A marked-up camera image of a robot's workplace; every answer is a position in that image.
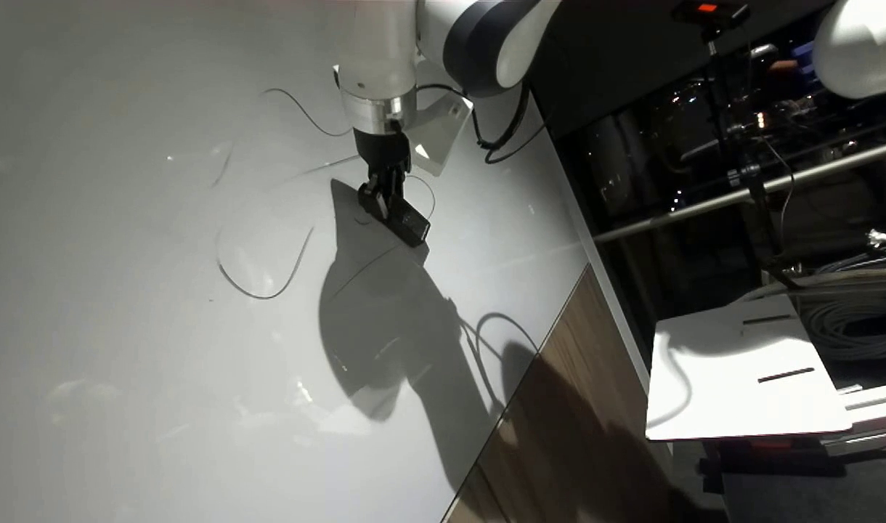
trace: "black cable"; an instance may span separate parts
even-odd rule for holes
[[[497,152],[487,152],[484,163],[497,166],[497,163],[506,163],[506,161],[517,156],[519,152],[525,152],[538,139],[539,130],[546,130],[546,124],[538,124],[514,152],[507,152],[503,156],[493,156]]]
[[[785,174],[789,177],[789,188],[786,188],[786,197],[785,197],[785,207],[780,207],[780,242],[786,243],[786,208],[789,208],[789,200],[795,195],[795,174],[793,174],[789,163],[785,161],[785,155],[779,155],[774,146],[770,146],[770,143],[763,143],[763,146],[785,166]]]
[[[529,94],[532,88],[522,84],[522,94],[519,94],[519,102],[517,102],[517,110],[511,114],[506,130],[491,143],[482,137],[478,130],[478,110],[471,114],[471,121],[474,121],[474,133],[477,133],[477,146],[484,149],[484,152],[498,152],[519,129],[522,116],[525,116],[525,107],[529,107]]]
[[[445,94],[466,97],[464,89],[456,89],[456,88],[450,88],[450,84],[419,84],[416,94],[420,94],[420,89],[445,89]],[[532,88],[522,84],[517,110],[514,110],[511,121],[506,124],[506,130],[503,130],[497,139],[484,139],[484,137],[482,137],[482,130],[478,130],[478,114],[477,114],[477,107],[474,107],[471,124],[474,124],[477,146],[484,149],[484,156],[482,156],[482,161],[484,161],[487,166],[497,166],[497,163],[506,163],[506,161],[517,156],[519,152],[525,152],[525,149],[535,143],[535,137],[538,137],[539,130],[546,130],[546,121],[538,124],[514,152],[497,156],[497,152],[503,152],[503,146],[507,146],[507,139],[517,133],[517,129],[519,129],[519,121],[522,121],[522,116],[525,116],[529,98],[532,98]]]
[[[716,146],[719,146],[719,156],[726,161],[726,168],[734,168],[741,174],[741,152],[734,152],[728,133],[726,133],[726,121],[724,121],[724,107],[719,107],[719,94],[716,88],[728,89],[726,84],[726,75],[719,70],[719,55],[716,55],[716,46],[715,46],[715,36],[703,36],[703,40],[708,44],[708,60],[705,60],[705,70],[703,70],[703,89],[705,89],[705,102],[708,102],[708,116],[710,116],[710,124],[715,124],[715,133],[716,133]],[[745,188],[751,195],[751,213],[763,230],[763,238],[767,238],[767,248],[770,248],[770,255],[779,255],[780,252],[780,238],[771,226],[771,217],[770,217],[770,208],[767,208],[767,193],[763,193],[763,179],[758,172],[750,172],[745,177]],[[798,284],[770,261],[763,261],[763,271],[780,283],[786,290],[798,290]]]
[[[269,94],[286,97],[286,98],[297,104],[297,110],[298,110],[318,133],[324,133],[324,137],[349,137],[349,133],[352,133],[352,130],[327,130],[327,129],[323,129],[323,124],[307,114],[307,107],[304,107],[286,88],[267,88],[267,89],[260,89],[260,97],[269,97]],[[221,163],[221,168],[217,168],[217,174],[214,174],[214,179],[212,179],[212,188],[228,174],[228,166],[231,166],[231,156],[236,156],[237,143],[241,143],[241,130],[237,130],[231,149],[227,152],[227,156],[222,156],[222,163]]]

